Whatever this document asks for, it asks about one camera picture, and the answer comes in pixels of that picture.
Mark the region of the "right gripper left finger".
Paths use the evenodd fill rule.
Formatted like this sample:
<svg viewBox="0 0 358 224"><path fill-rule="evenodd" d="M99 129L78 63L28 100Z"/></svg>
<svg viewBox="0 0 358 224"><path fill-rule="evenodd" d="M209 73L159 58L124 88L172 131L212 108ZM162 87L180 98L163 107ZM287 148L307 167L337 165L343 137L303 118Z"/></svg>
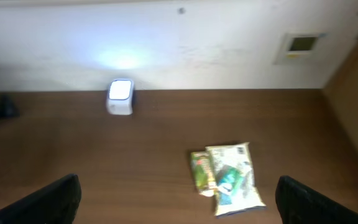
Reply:
<svg viewBox="0 0 358 224"><path fill-rule="evenodd" d="M81 201L76 174L68 174L0 209L0 224L72 224Z"/></svg>

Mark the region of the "green tea carton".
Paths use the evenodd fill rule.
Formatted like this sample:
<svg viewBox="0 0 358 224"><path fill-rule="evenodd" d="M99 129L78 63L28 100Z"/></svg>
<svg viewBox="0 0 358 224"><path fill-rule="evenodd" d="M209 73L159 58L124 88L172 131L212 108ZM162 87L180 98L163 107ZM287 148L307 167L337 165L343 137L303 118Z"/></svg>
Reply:
<svg viewBox="0 0 358 224"><path fill-rule="evenodd" d="M217 184L209 153L205 151L192 152L190 158L193 178L198 193L205 197L213 197L216 193Z"/></svg>

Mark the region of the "teal tissue pack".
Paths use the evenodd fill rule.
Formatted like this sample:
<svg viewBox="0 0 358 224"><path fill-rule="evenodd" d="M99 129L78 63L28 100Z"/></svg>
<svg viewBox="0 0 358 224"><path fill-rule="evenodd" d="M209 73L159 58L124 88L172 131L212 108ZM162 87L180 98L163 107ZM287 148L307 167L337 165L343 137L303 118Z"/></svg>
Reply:
<svg viewBox="0 0 358 224"><path fill-rule="evenodd" d="M245 179L245 176L246 173L243 170L240 170L233 166L225 165L219 171L219 180L218 180L219 194L234 197L238 193Z"/></svg>

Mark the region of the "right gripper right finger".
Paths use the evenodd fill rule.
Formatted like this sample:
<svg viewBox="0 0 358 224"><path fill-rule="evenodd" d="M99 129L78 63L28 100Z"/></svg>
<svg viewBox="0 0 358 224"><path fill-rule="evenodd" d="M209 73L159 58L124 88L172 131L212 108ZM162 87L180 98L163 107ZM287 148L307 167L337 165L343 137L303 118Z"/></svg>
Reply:
<svg viewBox="0 0 358 224"><path fill-rule="evenodd" d="M287 175L278 180L275 201L283 224L358 224L358 213Z"/></svg>

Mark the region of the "yellow snack bag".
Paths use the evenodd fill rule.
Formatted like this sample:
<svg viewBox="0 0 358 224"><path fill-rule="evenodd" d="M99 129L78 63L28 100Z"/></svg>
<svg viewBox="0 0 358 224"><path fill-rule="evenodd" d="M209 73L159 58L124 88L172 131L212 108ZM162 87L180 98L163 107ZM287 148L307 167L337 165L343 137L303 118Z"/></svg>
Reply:
<svg viewBox="0 0 358 224"><path fill-rule="evenodd" d="M207 146L216 179L216 217L264 208L255 186L249 143Z"/></svg>

